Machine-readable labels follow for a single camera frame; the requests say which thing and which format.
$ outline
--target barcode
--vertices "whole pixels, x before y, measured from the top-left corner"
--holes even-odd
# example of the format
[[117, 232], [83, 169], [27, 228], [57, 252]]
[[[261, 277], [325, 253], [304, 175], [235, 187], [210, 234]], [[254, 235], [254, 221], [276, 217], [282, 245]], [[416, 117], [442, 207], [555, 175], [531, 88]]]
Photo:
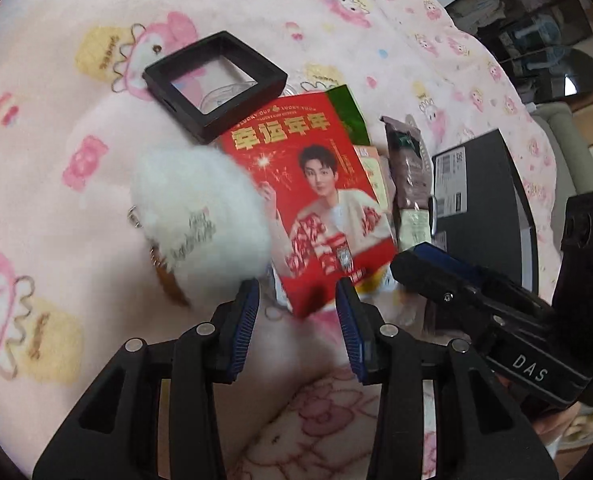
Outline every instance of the barcode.
[[445, 175], [450, 173], [450, 156], [443, 155], [441, 157], [441, 174]]
[[436, 237], [434, 238], [434, 244], [439, 249], [443, 249], [444, 251], [448, 251], [448, 235], [445, 231], [441, 231], [437, 233]]

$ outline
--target pink blanket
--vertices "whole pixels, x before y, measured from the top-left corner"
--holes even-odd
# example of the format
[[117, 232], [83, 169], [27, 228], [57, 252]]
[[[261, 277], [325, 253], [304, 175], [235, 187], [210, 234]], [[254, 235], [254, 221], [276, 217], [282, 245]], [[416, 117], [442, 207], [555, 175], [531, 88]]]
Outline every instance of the pink blanket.
[[[499, 65], [435, 0], [2, 0], [0, 443], [25, 472], [124, 341], [176, 338], [214, 309], [167, 300], [126, 214], [135, 158], [187, 142], [141, 71], [224, 29], [288, 72], [298, 91], [347, 83], [383, 153], [381, 115], [413, 115], [432, 153], [499, 128], [537, 224], [541, 295], [551, 298], [553, 152]], [[199, 104], [222, 76], [208, 66], [177, 84]], [[397, 318], [396, 305], [387, 316]], [[351, 424], [363, 434], [374, 393], [333, 375], [289, 404], [347, 358], [329, 330], [334, 319], [278, 317], [262, 307], [240, 381], [217, 392], [228, 464], [262, 430], [241, 475], [364, 478], [370, 437], [356, 449], [334, 438]], [[280, 435], [294, 430], [292, 441], [272, 433], [278, 426]], [[293, 449], [308, 452], [279, 466]]]

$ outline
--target green package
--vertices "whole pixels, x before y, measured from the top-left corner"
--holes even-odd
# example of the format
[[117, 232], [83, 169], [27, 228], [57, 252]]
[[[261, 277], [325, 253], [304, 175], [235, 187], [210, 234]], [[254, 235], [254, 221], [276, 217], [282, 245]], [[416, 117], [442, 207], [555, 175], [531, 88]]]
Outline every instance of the green package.
[[326, 92], [328, 99], [341, 119], [352, 144], [355, 146], [370, 146], [370, 137], [366, 128], [366, 121], [359, 111], [359, 107], [352, 98], [347, 85], [336, 86]]

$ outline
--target white fluffy plush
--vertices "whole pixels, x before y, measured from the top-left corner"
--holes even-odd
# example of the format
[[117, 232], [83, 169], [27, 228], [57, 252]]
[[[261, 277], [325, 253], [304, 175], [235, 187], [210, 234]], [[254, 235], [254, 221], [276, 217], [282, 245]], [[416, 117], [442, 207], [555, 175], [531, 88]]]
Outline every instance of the white fluffy plush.
[[132, 200], [193, 306], [234, 298], [270, 262], [270, 231], [250, 176], [215, 148], [159, 148], [139, 161]]

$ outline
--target red card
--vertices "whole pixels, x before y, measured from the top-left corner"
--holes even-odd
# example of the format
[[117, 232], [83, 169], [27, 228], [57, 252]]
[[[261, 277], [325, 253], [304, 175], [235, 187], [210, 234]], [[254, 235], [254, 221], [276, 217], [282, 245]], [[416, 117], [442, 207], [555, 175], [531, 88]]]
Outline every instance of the red card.
[[296, 316], [332, 301], [342, 276], [361, 284], [395, 256], [390, 225], [326, 94], [276, 99], [220, 142], [265, 199], [272, 263]]

